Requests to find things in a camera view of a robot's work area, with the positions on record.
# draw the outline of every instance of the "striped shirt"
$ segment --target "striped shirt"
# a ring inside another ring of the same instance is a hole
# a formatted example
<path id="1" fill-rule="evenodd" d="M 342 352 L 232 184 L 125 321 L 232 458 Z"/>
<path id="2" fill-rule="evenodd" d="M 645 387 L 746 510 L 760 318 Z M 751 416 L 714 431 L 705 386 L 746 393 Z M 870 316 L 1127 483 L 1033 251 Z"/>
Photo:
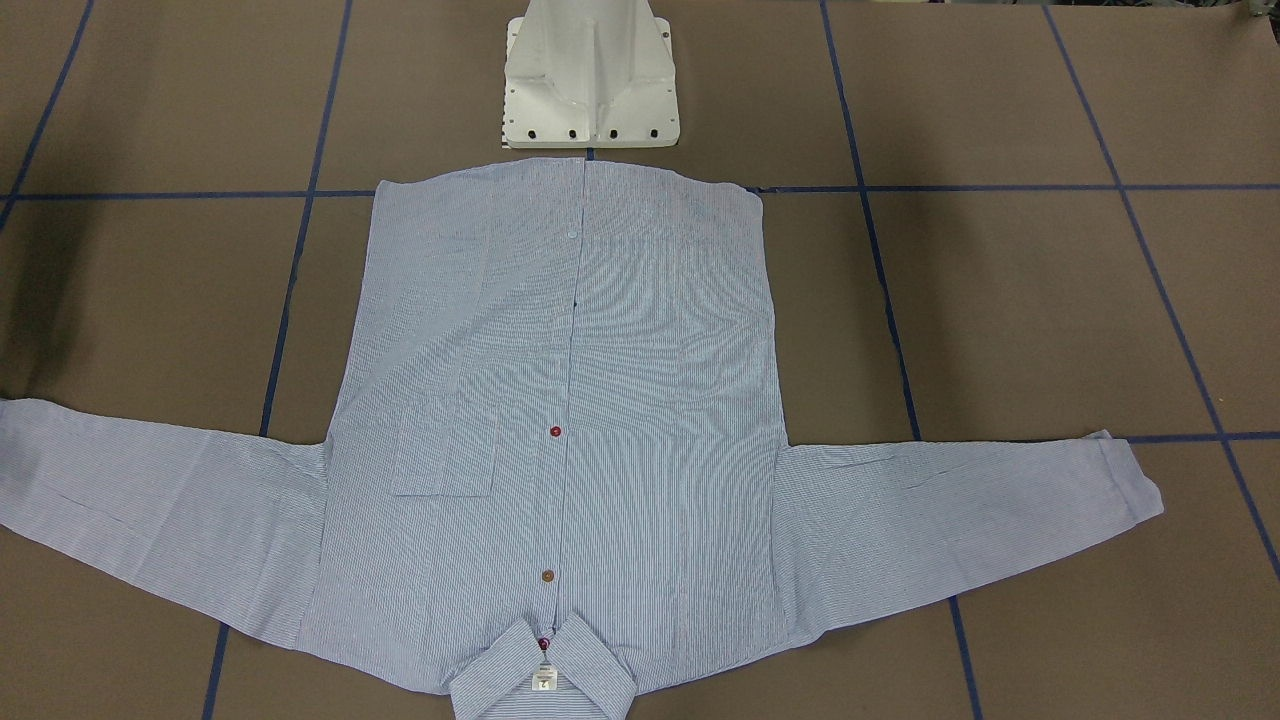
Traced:
<path id="1" fill-rule="evenodd" d="M 581 159 L 384 182 L 323 443 L 3 401 L 0 521 L 458 717 L 618 719 L 1162 510 L 1106 433 L 790 446 L 760 214 Z"/>

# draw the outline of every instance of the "shirt's left sleeve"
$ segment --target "shirt's left sleeve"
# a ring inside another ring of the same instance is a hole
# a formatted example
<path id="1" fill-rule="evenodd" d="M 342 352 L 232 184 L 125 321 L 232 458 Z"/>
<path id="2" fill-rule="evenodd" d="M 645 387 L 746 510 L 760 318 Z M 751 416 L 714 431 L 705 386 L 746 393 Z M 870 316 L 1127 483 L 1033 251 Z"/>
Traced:
<path id="1" fill-rule="evenodd" d="M 0 401 L 0 524 L 282 647 L 326 491 L 321 445 Z"/>

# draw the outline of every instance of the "shirt collar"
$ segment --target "shirt collar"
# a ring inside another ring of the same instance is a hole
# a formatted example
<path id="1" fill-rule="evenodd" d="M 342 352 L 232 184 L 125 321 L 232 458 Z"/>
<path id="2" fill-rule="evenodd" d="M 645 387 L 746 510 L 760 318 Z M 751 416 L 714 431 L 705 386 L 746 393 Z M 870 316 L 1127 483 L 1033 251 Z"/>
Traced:
<path id="1" fill-rule="evenodd" d="M 609 720 L 623 720 L 636 683 L 580 616 L 570 614 L 547 648 L 545 660 L 582 691 Z M 449 683 L 453 714 L 479 720 L 543 662 L 534 629 L 518 620 Z"/>

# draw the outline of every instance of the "shirt's right sleeve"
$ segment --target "shirt's right sleeve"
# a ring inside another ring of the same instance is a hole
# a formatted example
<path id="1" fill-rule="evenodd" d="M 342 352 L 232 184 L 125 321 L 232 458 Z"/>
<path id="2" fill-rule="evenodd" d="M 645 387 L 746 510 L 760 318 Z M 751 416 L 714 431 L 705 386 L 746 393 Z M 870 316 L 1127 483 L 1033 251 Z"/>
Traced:
<path id="1" fill-rule="evenodd" d="M 325 450 L 0 401 L 0 524 L 293 647 L 315 588 Z"/>
<path id="2" fill-rule="evenodd" d="M 800 641 L 936 602 L 1164 511 L 1129 443 L 797 446 L 777 460 L 774 583 Z"/>

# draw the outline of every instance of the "clothing label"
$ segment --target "clothing label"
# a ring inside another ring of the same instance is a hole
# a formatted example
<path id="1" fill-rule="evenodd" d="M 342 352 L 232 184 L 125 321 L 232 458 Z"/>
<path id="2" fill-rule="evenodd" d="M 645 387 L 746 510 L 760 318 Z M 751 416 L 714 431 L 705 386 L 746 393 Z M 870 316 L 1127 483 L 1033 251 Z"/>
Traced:
<path id="1" fill-rule="evenodd" d="M 534 671 L 534 689 L 535 691 L 554 691 L 556 678 L 559 673 L 556 671 L 556 666 L 550 662 L 543 662 Z"/>

